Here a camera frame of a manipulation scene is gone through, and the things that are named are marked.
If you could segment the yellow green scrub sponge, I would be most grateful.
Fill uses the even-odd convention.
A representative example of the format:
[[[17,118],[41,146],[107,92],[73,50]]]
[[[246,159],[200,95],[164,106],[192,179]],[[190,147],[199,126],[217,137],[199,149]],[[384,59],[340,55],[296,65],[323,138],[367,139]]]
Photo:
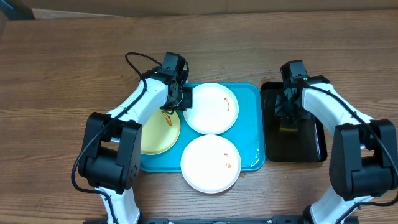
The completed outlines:
[[[288,131],[297,131],[298,130],[298,126],[297,126],[297,122],[294,120],[290,120],[290,119],[282,119],[280,121],[280,127],[279,127],[279,131],[283,131],[283,132],[288,132]]]

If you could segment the white plate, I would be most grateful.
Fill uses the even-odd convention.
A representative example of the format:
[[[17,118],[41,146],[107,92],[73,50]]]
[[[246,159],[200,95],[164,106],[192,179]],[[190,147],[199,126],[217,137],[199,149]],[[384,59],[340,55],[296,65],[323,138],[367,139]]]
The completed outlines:
[[[229,189],[241,172],[236,146],[219,135],[203,135],[184,149],[180,167],[186,182],[195,190],[217,194]]]
[[[221,134],[232,128],[238,118],[238,99],[222,84],[203,83],[193,88],[192,107],[183,115],[194,131]]]

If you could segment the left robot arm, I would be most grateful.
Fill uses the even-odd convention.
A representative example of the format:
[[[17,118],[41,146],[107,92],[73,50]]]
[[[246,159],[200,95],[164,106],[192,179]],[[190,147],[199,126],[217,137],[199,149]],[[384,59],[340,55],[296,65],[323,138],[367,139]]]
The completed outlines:
[[[88,117],[71,181],[80,192],[100,195],[107,223],[140,222],[133,185],[140,168],[142,129],[159,109],[191,108],[192,88],[185,86],[188,74],[187,67],[148,70],[119,106]]]

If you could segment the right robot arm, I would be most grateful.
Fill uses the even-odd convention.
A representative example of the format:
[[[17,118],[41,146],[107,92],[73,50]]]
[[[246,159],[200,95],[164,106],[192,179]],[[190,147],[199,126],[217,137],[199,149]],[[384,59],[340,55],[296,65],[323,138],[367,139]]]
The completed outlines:
[[[388,120],[375,120],[350,105],[323,76],[285,78],[284,94],[275,113],[289,119],[316,117],[333,135],[329,177],[331,185],[309,206],[307,223],[344,223],[362,206],[389,207],[373,202],[397,188],[397,136]]]

